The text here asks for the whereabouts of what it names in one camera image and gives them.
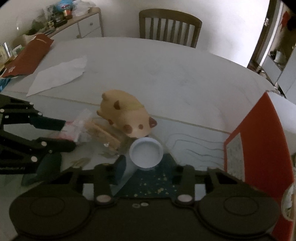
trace circular black disc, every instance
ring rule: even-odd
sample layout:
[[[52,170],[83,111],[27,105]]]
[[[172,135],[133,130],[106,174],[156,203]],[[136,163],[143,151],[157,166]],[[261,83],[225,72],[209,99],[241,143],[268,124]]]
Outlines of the circular black disc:
[[[10,219],[31,236],[61,236],[80,226],[90,213],[89,202],[65,185],[40,185],[16,198]]]
[[[198,203],[201,218],[214,230],[231,236],[265,233],[279,217],[271,197],[220,197],[208,194]]]

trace silver bolt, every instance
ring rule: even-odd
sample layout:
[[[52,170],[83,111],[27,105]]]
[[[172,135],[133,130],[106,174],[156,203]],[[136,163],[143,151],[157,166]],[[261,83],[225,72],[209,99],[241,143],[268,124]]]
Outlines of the silver bolt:
[[[104,202],[104,203],[110,202],[111,199],[112,198],[109,195],[104,195],[104,194],[103,195],[99,195],[99,196],[96,197],[96,200],[98,202]]]
[[[134,208],[140,208],[141,205],[140,205],[139,203],[134,203],[134,204],[132,205],[132,207],[134,207]]]
[[[37,162],[37,161],[38,161],[38,159],[37,159],[37,157],[35,157],[35,156],[32,156],[32,157],[31,157],[31,161],[32,161],[32,162]]]
[[[147,202],[141,202],[141,206],[142,207],[147,207],[147,206],[149,206],[149,203],[147,203]]]
[[[192,201],[192,197],[190,196],[190,195],[188,195],[188,194],[182,194],[182,195],[179,195],[178,197],[178,200],[180,201],[180,202],[190,202],[190,201]]]

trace white plastic bag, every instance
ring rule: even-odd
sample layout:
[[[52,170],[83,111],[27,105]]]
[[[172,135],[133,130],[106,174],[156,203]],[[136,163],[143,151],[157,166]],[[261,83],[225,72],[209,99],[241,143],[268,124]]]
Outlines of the white plastic bag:
[[[74,17],[79,17],[84,14],[87,14],[90,7],[95,7],[96,5],[91,1],[82,1],[76,0],[73,1],[73,11],[72,14]]]

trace paper sheet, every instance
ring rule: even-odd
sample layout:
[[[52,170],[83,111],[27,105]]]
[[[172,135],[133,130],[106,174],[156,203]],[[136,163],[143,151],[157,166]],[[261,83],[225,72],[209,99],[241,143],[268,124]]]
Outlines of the paper sheet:
[[[71,82],[82,75],[86,62],[87,58],[83,56],[40,71],[27,96]]]

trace white wall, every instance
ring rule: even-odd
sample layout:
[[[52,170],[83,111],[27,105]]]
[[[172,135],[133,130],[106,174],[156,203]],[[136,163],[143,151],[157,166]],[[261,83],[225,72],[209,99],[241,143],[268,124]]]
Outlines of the white wall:
[[[0,9],[0,41],[16,37],[16,16],[36,14],[56,0],[10,0]],[[269,0],[93,0],[102,10],[106,37],[139,37],[139,11],[166,8],[202,20],[197,48],[247,66],[268,9]]]

